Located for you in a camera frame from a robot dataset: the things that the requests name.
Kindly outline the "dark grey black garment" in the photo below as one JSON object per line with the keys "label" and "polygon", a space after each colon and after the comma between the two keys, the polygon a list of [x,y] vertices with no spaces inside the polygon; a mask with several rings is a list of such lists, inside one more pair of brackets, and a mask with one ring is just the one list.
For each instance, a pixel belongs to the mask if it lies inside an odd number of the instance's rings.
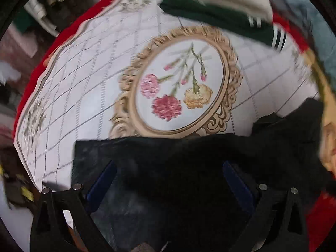
{"label": "dark grey black garment", "polygon": [[117,174],[91,218],[113,251],[141,244],[155,251],[230,251],[249,215],[223,176],[229,162],[272,190],[298,190],[303,212],[329,174],[318,157],[323,103],[308,98],[284,117],[270,114],[248,137],[127,137],[75,143],[73,183],[96,179],[109,162]]}

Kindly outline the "red floral plush blanket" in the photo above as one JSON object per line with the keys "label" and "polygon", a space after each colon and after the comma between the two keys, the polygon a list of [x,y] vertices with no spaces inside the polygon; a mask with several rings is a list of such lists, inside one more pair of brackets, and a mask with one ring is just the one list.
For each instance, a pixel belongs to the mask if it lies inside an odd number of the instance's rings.
{"label": "red floral plush blanket", "polygon": [[278,15],[308,0],[102,0],[56,39],[14,146],[31,251],[335,251],[335,99]]}

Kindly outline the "light blue quilt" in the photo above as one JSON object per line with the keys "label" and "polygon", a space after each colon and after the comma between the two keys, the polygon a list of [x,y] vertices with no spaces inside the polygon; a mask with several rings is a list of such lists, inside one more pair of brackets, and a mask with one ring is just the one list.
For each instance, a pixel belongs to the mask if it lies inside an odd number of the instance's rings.
{"label": "light blue quilt", "polygon": [[294,23],[314,48],[325,75],[335,87],[335,34],[309,0],[270,0],[271,5]]}

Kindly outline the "white floral checked mat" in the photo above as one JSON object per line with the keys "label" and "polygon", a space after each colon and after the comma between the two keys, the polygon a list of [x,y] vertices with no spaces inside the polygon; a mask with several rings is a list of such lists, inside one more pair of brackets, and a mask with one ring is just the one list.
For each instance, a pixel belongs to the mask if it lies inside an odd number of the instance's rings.
{"label": "white floral checked mat", "polygon": [[19,116],[14,144],[37,189],[68,187],[79,140],[235,133],[287,115],[318,89],[280,26],[272,47],[116,0],[51,56]]}

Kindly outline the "green striped folded garment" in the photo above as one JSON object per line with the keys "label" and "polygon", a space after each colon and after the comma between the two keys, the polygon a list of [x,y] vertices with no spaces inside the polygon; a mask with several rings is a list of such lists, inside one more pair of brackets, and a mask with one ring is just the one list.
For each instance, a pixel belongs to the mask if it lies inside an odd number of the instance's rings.
{"label": "green striped folded garment", "polygon": [[282,51],[286,42],[287,33],[282,27],[226,7],[195,0],[163,0],[159,6],[167,14],[228,30],[277,51]]}

